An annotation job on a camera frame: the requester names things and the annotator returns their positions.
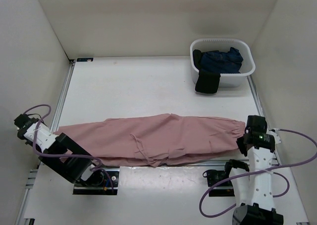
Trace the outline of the pink trousers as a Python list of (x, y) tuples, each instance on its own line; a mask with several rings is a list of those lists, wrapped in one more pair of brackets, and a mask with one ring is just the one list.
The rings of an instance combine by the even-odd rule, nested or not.
[(243, 121), (167, 113), (61, 126), (55, 134), (66, 134), (105, 166), (158, 167), (236, 151), (244, 129)]

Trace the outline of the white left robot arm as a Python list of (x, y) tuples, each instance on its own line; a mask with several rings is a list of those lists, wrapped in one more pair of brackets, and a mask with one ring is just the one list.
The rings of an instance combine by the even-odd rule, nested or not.
[(25, 140), (39, 160), (73, 184), (82, 186), (100, 186), (108, 183), (108, 172), (98, 170), (95, 159), (66, 134), (53, 134), (38, 118), (20, 114), (15, 120), (17, 137)]

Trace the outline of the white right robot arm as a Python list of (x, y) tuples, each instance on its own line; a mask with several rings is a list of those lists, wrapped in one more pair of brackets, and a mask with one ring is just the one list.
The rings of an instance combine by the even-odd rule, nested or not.
[(267, 122), (258, 115), (248, 116), (245, 133), (237, 139), (240, 152), (249, 158), (248, 170), (234, 165), (222, 174), (223, 181), (233, 185), (237, 207), (232, 215), (234, 225), (282, 225), (283, 215), (276, 211), (272, 192), (274, 136), (267, 134)]

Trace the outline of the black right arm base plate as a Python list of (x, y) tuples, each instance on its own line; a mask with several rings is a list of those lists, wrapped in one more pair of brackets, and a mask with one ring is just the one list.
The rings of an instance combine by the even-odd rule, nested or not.
[[(223, 170), (209, 169), (203, 172), (203, 177), (207, 179), (208, 187), (212, 187), (217, 182), (227, 178)], [(210, 197), (234, 197), (234, 190), (231, 181), (227, 181), (209, 192)]]

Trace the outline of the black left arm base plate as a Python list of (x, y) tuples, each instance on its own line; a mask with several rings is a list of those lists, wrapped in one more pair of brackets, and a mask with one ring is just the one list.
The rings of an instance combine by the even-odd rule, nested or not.
[(80, 180), (74, 184), (73, 195), (117, 195), (119, 169), (102, 168), (89, 172), (89, 175), (82, 175)]

